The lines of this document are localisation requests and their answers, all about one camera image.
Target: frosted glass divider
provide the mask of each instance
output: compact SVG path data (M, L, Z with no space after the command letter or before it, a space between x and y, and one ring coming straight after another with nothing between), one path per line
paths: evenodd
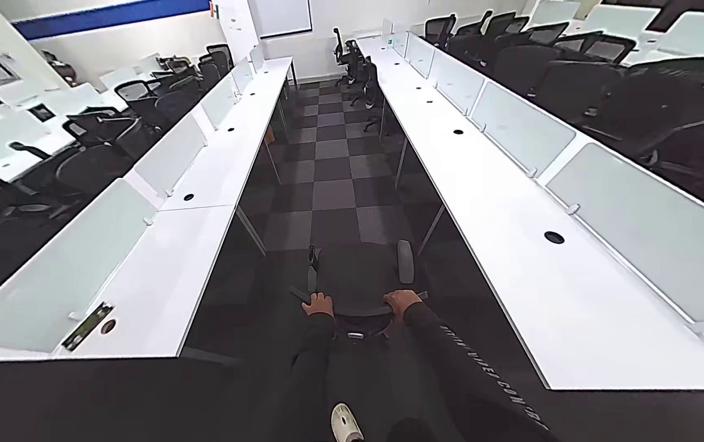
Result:
M238 61L237 65L232 69L232 77L235 79L240 94L245 92L248 84L254 79L251 66L248 64L248 58Z
M406 56L406 44L409 38L409 31L399 31L393 34L393 49L398 55Z
M437 50L431 65L429 81L463 115L469 115L483 87L485 76Z
M424 78L428 78L431 72L431 63L434 61L436 48L411 32L407 36L408 45L406 48L405 60L412 65Z
M155 212L125 180L105 189L0 286L0 347L55 350Z
M382 40L388 45L393 43L393 22L390 20L382 19Z
M0 160L16 153L8 147L11 142L33 146L39 139L50 133L46 125L27 111L6 115L0 120Z
M576 137L575 129L493 81L485 84L471 120L534 177Z
M207 139L194 116L188 114L152 146L133 169L158 196L166 198L204 146L207 146Z
M200 104L204 108L209 122L217 131L221 121L232 110L232 106L235 105L236 101L237 85L235 77L234 75L226 75L202 98Z
M547 184L694 322L704 321L704 205L589 143Z
M250 53L251 64L254 65L254 72L259 73L261 67L265 64L265 53L261 48L261 44L254 46Z

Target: white shoe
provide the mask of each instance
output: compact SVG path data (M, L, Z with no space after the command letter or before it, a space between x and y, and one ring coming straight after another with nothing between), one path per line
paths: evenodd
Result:
M357 421L352 416L352 411L346 404L338 404L333 408L330 416L330 425L333 427L333 435L337 442L353 442L363 440L363 433L357 426Z

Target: black sleeve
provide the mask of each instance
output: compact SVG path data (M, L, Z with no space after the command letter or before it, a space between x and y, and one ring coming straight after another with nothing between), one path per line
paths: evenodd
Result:
M306 334L292 362L287 389L278 402L271 440L327 439L327 357L334 330L334 319L327 313L308 315Z
M467 442L557 440L534 409L424 303L409 306L404 322L434 368L455 426Z

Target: desk surface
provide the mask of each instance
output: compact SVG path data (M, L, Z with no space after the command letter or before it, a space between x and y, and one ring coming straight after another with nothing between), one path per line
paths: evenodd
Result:
M268 60L268 73L251 80L245 97L209 137L174 195L92 303L115 305L114 333L93 330L71 357L180 353L290 64L291 57ZM229 126L235 130L227 131ZM197 196L183 201L180 196L189 191ZM57 353L66 355L63 349Z
M643 281L381 39L357 43L549 388L704 388L704 342Z

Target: blue stripe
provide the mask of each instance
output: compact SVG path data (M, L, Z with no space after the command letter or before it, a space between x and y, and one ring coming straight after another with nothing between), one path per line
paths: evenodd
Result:
M12 25L24 38L35 40L200 11L207 11L209 17L208 0L141 0L123 5L17 21ZM184 32L185 30L175 29L174 31Z

